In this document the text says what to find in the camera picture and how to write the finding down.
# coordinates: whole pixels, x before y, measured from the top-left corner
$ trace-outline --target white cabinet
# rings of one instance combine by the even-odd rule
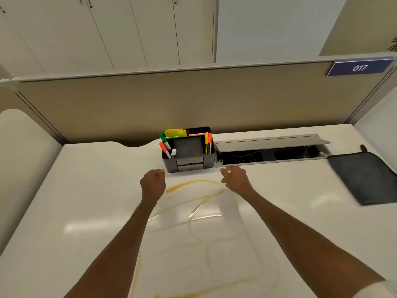
[[[75,64],[39,0],[0,0],[0,6],[6,12],[3,16],[45,72],[75,71]]]
[[[65,48],[73,55],[79,72],[113,70],[86,0],[41,0],[41,3]]]
[[[44,69],[0,12],[0,65],[11,76],[43,74]]]
[[[181,65],[212,62],[214,0],[173,0]]]
[[[131,0],[147,66],[179,65],[172,0]]]
[[[130,0],[87,0],[115,69],[145,68]]]

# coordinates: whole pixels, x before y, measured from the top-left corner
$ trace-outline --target red marker cap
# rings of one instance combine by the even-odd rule
[[[163,150],[163,152],[167,152],[167,148],[166,148],[166,146],[164,145],[164,143],[162,143],[162,142],[160,142],[158,145],[160,145],[160,147],[161,147],[161,149]]]

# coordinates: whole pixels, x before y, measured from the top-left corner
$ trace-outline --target forearm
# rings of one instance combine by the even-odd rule
[[[65,298],[127,297],[143,233],[154,206],[152,203],[141,203],[136,208]]]
[[[302,279],[318,297],[353,297],[383,278],[320,233],[265,200],[243,194],[261,216]]]

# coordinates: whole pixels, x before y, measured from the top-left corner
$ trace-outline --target white sleeve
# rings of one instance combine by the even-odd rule
[[[363,288],[353,298],[397,298],[397,291],[390,282],[381,281]]]

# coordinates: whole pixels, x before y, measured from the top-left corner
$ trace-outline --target number sign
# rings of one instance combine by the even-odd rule
[[[336,60],[327,76],[382,73],[393,61],[392,56]]]

